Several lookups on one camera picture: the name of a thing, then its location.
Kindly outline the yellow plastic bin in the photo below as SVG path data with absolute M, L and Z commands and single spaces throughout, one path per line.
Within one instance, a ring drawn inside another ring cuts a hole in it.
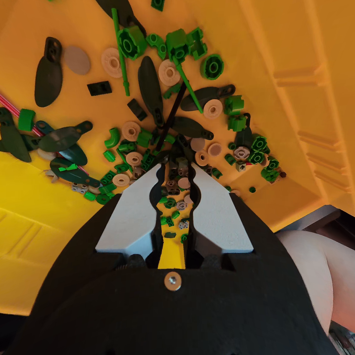
M 354 1 L 229 2 L 217 48 L 286 173 L 270 184 L 252 166 L 257 188 L 242 199 L 273 231 L 326 204 L 354 215 Z M 30 313 L 57 256 L 102 207 L 44 170 L 25 171 L 35 186 L 1 184 L 1 313 Z

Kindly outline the thin black rod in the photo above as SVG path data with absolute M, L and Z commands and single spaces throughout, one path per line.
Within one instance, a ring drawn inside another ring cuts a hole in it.
M 166 136 L 168 134 L 168 131 L 173 125 L 173 121 L 175 118 L 175 115 L 177 113 L 178 108 L 180 107 L 181 101 L 184 98 L 185 92 L 186 92 L 187 86 L 185 82 L 182 83 L 180 91 L 178 92 L 178 95 L 175 99 L 175 102 L 173 104 L 173 107 L 171 109 L 171 112 L 169 114 L 168 120 L 164 125 L 163 132 L 160 135 L 159 141 L 155 147 L 155 150 L 159 153 L 162 150 L 163 143 L 166 139 Z

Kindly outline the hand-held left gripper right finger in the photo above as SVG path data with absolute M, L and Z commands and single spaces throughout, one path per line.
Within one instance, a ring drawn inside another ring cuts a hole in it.
M 187 261 L 208 255 L 249 254 L 251 240 L 230 193 L 196 163 L 189 166 L 190 212 Z

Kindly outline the red striped tube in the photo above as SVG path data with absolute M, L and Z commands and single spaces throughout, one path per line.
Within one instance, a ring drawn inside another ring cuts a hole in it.
M 20 110 L 17 109 L 13 104 L 11 104 L 3 95 L 0 95 L 0 102 L 1 104 L 7 108 L 15 117 L 19 118 Z M 32 132 L 39 137 L 43 137 L 44 134 L 42 131 L 38 130 L 37 127 L 33 127 Z

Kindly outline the green stem rod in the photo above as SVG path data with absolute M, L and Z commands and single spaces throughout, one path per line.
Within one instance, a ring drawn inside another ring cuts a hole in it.
M 202 107 L 201 107 L 201 105 L 200 105 L 200 103 L 199 103 L 199 101 L 197 99 L 197 96 L 195 95 L 195 93 L 194 93 L 194 91 L 193 91 L 193 89 L 192 89 L 192 87 L 191 87 L 191 85 L 189 83 L 189 80 L 188 80 L 188 78 L 186 77 L 186 75 L 184 73 L 184 70 L 182 68 L 182 64 L 179 63 L 178 60 L 176 60 L 175 58 L 174 58 L 174 63 L 175 63 L 176 69 L 180 73 L 180 76 L 182 77 L 187 89 L 189 90 L 189 93 L 190 93 L 190 95 L 191 95 L 191 97 L 192 97 L 192 99 L 193 99 L 198 111 L 200 113 L 203 113 L 203 109 L 202 109 Z
M 124 57 L 123 52 L 121 50 L 120 41 L 119 41 L 120 25 L 119 25 L 118 11 L 116 8 L 111 8 L 111 13 L 112 13 L 112 18 L 113 18 L 113 22 L 114 22 L 115 35 L 116 35 L 118 51 L 119 51 L 119 59 L 120 59 L 120 65 L 121 65 L 121 70 L 122 70 L 123 86 L 125 88 L 126 96 L 129 97 L 130 96 L 130 87 L 129 87 L 130 84 L 129 84 L 128 77 L 127 77 L 125 57 Z

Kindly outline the black flat tile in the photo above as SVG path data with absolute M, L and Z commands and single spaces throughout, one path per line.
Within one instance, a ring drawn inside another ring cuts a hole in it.
M 87 84 L 87 88 L 92 97 L 112 93 L 109 81 L 89 83 Z

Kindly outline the grey oval plate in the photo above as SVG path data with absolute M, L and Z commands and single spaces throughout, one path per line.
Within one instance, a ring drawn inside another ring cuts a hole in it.
M 76 46 L 68 46 L 65 49 L 64 62 L 73 73 L 78 75 L 86 75 L 91 68 L 87 54 Z

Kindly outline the pile of tan round plates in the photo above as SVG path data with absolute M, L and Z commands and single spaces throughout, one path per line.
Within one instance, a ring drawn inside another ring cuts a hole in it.
M 105 71 L 114 78 L 122 77 L 122 70 L 120 67 L 119 51 L 116 48 L 108 48 L 104 51 L 101 56 L 102 66 Z M 178 93 L 180 91 L 182 83 L 181 76 L 176 69 L 175 64 L 169 59 L 164 60 L 159 67 L 159 77 L 164 82 L 164 85 L 169 86 L 163 97 L 165 99 L 170 98 L 173 92 Z M 223 110 L 223 105 L 220 102 L 221 98 L 226 98 L 235 93 L 236 87 L 232 84 L 223 87 L 205 87 L 195 91 L 195 95 L 203 108 L 203 114 L 209 119 L 217 117 Z M 191 97 L 188 95 L 181 101 L 181 109 L 184 111 L 194 111 L 197 107 Z M 214 134 L 203 128 L 198 122 L 187 118 L 187 117 L 175 117 L 171 129 L 182 135 L 188 135 L 195 141 L 202 140 L 213 140 Z M 105 146 L 107 151 L 104 156 L 109 160 L 113 161 L 113 155 L 108 151 L 118 145 L 120 141 L 119 148 L 117 152 L 122 154 L 134 154 L 131 153 L 136 150 L 136 145 L 147 148 L 149 145 L 157 144 L 159 137 L 155 138 L 153 133 L 144 130 L 136 122 L 126 122 L 121 130 L 122 135 L 118 128 L 114 127 L 110 129 L 111 138 L 105 141 Z M 131 164 L 132 166 L 141 165 L 142 155 L 137 153 L 135 158 L 128 158 L 128 162 L 125 163 L 127 166 Z

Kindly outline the person's leg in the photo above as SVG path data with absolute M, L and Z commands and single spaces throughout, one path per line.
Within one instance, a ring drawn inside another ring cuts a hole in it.
M 303 230 L 277 237 L 293 259 L 313 309 L 328 334 L 331 321 L 355 331 L 355 251 L 326 236 Z

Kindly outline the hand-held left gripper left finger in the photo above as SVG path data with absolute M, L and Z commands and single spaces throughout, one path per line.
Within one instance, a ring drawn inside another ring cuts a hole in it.
M 95 250 L 121 253 L 128 258 L 140 255 L 144 260 L 153 252 L 152 232 L 157 222 L 156 205 L 151 202 L 155 186 L 165 179 L 165 164 L 158 163 L 126 188 L 104 228 Z

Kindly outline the black slope brick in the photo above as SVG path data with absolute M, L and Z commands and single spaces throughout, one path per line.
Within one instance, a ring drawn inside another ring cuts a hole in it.
M 135 115 L 135 117 L 142 122 L 145 118 L 147 118 L 147 113 L 145 110 L 140 106 L 136 99 L 132 99 L 127 104 L 128 108 L 131 112 Z

